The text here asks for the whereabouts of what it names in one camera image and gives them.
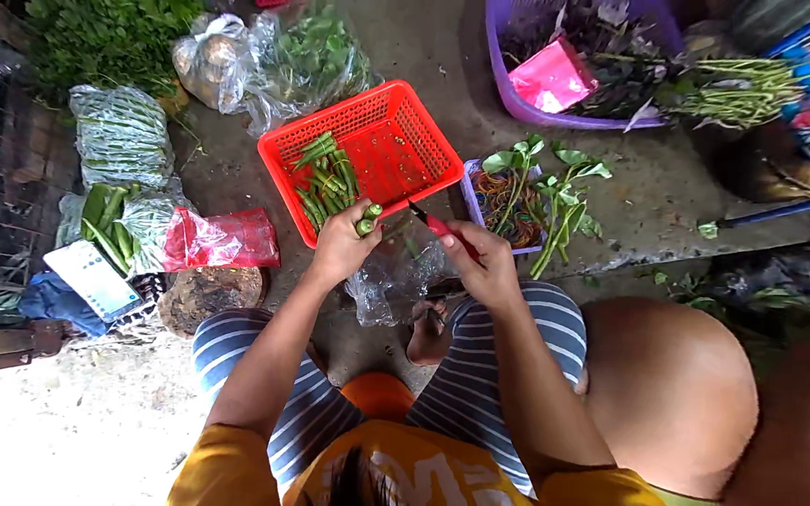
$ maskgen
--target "striped pants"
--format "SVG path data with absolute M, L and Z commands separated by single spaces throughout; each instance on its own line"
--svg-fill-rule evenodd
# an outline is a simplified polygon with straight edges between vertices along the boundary
M 586 328 L 579 308 L 560 288 L 522 282 L 524 298 L 546 345 L 571 386 L 586 357 Z M 232 309 L 209 317 L 193 343 L 196 373 L 212 398 L 258 333 L 270 321 L 264 310 Z M 524 494 L 532 485 L 502 420 L 499 370 L 486 309 L 468 298 L 449 319 L 453 341 L 427 388 L 415 401 L 407 423 L 489 450 Z M 307 355 L 302 356 L 292 394 L 268 441 L 271 470 L 285 491 L 334 439 L 365 421 Z

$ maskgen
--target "blue pole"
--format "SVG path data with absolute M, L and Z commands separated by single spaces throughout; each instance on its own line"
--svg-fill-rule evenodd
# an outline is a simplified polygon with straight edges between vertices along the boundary
M 761 213 L 740 216 L 739 218 L 732 218 L 730 220 L 720 220 L 717 222 L 717 226 L 722 229 L 730 229 L 737 225 L 748 225 L 749 223 L 764 222 L 765 220 L 772 220 L 774 218 L 788 216 L 790 214 L 804 213 L 805 211 L 810 211 L 810 200 L 794 203 L 793 205 L 787 205 L 785 207 L 779 207 L 777 209 L 771 209 L 771 211 L 762 211 Z

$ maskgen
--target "hair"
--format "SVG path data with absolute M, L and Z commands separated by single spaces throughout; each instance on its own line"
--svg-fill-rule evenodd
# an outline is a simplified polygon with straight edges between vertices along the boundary
M 371 491 L 371 499 L 366 501 L 364 490 Z M 307 506 L 314 506 L 308 493 L 304 493 Z M 334 466 L 330 478 L 330 499 L 326 506 L 395 506 L 397 501 L 390 497 L 386 483 L 378 482 L 371 474 L 362 448 L 354 446 Z

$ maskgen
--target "orange shirt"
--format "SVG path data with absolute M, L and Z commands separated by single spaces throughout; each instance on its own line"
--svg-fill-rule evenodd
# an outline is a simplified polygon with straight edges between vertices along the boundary
M 538 500 L 523 496 L 486 450 L 454 439 L 382 420 L 368 421 L 340 436 L 311 463 L 283 498 L 284 506 L 304 504 L 306 491 L 315 504 L 329 492 L 330 474 L 353 446 L 395 485 L 395 499 L 422 505 L 585 505 L 663 506 L 629 469 L 551 475 L 537 490 Z M 267 446 L 255 432 L 208 427 L 199 437 L 167 498 L 171 505 L 279 504 Z

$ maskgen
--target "orange stool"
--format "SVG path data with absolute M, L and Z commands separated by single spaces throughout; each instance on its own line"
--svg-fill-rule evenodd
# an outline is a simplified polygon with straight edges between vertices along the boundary
M 346 383 L 342 393 L 372 420 L 405 423 L 414 403 L 409 387 L 386 373 L 362 374 Z

